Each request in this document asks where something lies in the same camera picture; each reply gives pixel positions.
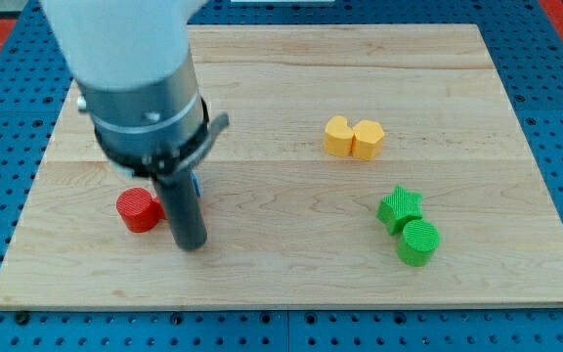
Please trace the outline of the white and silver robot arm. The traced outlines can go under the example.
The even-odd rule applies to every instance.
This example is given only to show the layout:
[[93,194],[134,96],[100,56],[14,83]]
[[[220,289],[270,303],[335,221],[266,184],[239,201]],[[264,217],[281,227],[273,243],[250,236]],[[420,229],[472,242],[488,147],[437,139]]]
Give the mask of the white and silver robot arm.
[[209,120],[189,19],[207,0],[42,0],[97,141],[136,175],[190,171],[229,123]]

